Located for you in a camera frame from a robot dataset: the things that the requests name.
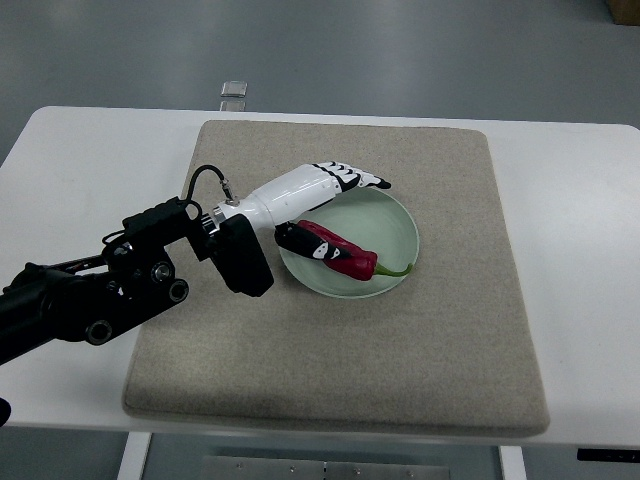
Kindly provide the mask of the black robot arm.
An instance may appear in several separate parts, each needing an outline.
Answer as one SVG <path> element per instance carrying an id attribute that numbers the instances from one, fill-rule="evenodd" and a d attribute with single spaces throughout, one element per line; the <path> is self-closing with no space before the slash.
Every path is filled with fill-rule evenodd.
<path id="1" fill-rule="evenodd" d="M 193 199 L 201 166 L 184 198 L 174 197 L 123 220 L 96 256 L 55 265 L 27 263 L 1 294 L 1 361 L 52 340 L 103 345 L 183 302 L 187 282 L 166 248 L 187 240 L 211 260 L 234 293 L 263 295 L 274 278 L 249 220 L 220 223 Z"/>

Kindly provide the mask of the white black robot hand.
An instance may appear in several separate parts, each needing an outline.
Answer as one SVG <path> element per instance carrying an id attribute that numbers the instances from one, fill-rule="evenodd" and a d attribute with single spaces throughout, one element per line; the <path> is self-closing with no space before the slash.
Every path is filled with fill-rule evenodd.
<path id="1" fill-rule="evenodd" d="M 340 254 L 340 249 L 303 230 L 295 220 L 340 194 L 366 187 L 389 189 L 391 184 L 344 163 L 303 164 L 257 188 L 236 206 L 219 204 L 214 211 L 215 229 L 219 231 L 240 214 L 255 232 L 272 230 L 280 247 L 305 258 L 326 260 L 332 253 Z"/>

